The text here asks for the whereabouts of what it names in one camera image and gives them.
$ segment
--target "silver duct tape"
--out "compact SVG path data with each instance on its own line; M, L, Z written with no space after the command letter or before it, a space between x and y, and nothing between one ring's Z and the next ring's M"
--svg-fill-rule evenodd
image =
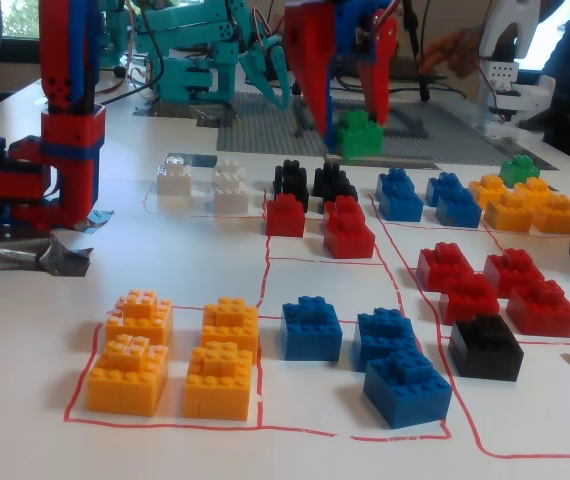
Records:
M114 215L114 210L92 210L85 220L74 225L74 230L91 235L103 227Z
M0 225L0 271L47 272L53 276L84 277L92 249L72 251L50 233Z

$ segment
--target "electrical wire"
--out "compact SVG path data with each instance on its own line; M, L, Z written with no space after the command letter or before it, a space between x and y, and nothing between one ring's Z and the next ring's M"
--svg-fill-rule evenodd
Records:
M132 58L133 58L132 53L134 53L134 9L132 8L132 2L130 0L125 0L125 3L127 4L127 9L129 10L129 25L132 29L129 36L129 44L127 46L127 64L125 65L125 71L129 72L129 68L132 65ZM121 88L121 86L125 83L125 80L127 80L127 75L121 78L121 81L118 82L116 85L104 88L103 90L99 90L98 92L96 92L96 94L103 95L106 93L115 92L116 90Z
M147 18L147 13L145 11L145 8L141 8L141 15L143 17L143 22L145 23L145 28L147 28L147 31L149 32L149 37L152 40L152 44L154 45L154 50L156 51L156 55L158 55L158 58L159 58L159 61L161 64L160 71L158 72L158 75L156 75L156 77L151 79L149 82L145 83L145 85L142 85L138 88L135 88L134 90L131 90L131 91L124 93L122 95L119 95L117 97L110 98L109 100L104 101L102 103L102 105L109 105L110 103L118 102L119 100L122 100L123 98L134 95L135 93L142 92L143 90L145 90L147 88L152 88L154 85L156 85L158 83L158 81L165 74L165 59L163 58L163 52L161 50L161 47L158 45L158 42L156 41L156 35L154 34L154 31L152 30L152 27L149 24L149 19Z

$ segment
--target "yellow lego brick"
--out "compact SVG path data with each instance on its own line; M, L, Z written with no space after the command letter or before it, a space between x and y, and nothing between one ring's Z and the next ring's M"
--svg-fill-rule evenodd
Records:
M121 336L124 342L127 337ZM90 372L87 384L88 408L96 412L128 415L154 415L168 374L168 348L163 345L149 346L148 339L132 339L128 348L137 351L145 346L147 356L142 358L140 372L124 372L107 369L113 354L122 361L120 349L113 353L108 345Z
M469 191L483 210L490 200L498 202L504 193L509 192L498 175L483 175L480 182L470 182Z
M534 226L543 233L570 234L570 199L551 195L544 205L534 208Z
M94 412L123 413L121 383L123 372L95 367L87 380L87 408Z
M126 297L120 299L121 310L125 318L152 318L156 314L158 300L156 292L151 290L130 290Z
M527 183L517 183L514 194L522 197L525 208L533 209L536 205L544 205L552 195L549 185L542 178L531 177Z
M174 310L170 300L157 303L154 314L149 318L124 316L126 297L121 297L110 312L105 323L105 341L116 340L120 334L148 338L152 345L169 345L174 329Z
M214 358L219 360L218 375L209 375L207 365ZM185 381L184 416L246 421L251 368L252 352L238 351L233 343L209 342L195 348Z
M500 201L490 200L483 217L496 230L529 232L532 226L532 212L525 208L520 196L505 193Z
M225 327L216 325L215 308L208 309L206 307L203 312L201 346L204 347L209 342L232 342L238 346L238 350L252 352L252 363L256 363L258 357L258 309L246 307L242 326Z

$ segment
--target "lego baseplate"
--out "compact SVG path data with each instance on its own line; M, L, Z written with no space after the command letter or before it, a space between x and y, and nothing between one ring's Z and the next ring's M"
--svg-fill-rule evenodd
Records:
M291 156L325 155L327 147L318 132L308 128L313 125L309 110L297 105L294 100L283 112L260 94L236 93L232 106L238 118L218 129L217 149ZM364 108L364 103L358 100L334 101L334 108L339 112L359 107ZM480 132L433 102L395 103L392 110L397 114L388 117L382 152L386 157L488 166L500 166L510 160ZM541 162L539 168L554 169Z

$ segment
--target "red lego brick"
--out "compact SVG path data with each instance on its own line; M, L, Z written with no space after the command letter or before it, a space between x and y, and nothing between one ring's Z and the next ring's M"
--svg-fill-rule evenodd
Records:
M489 255L483 270L498 298L509 298L512 287L531 285L545 280L525 250L508 248L501 255Z
M372 258L374 254L374 234L365 219L349 213L329 217L324 243L334 258Z
M570 303L554 281L514 287L507 314L523 335L570 337Z
M323 204L323 222L327 223L329 217L332 215L338 215L340 213L348 213L359 218L359 221L365 223L365 214L363 209L358 204L356 199L347 195L338 195L336 201L332 202L328 200Z
M267 202L265 233L273 237L302 237L305 231L303 204L291 193L279 193Z
M471 321L474 315L496 315L499 305L494 288L482 274L463 279L450 279L439 302L441 321Z
M455 243L437 243L434 250L424 249L418 257L416 274L426 292L445 292L451 279L471 277L474 270Z
M89 148L105 136L105 107L93 115L52 115L41 113L41 138L43 142L69 147Z

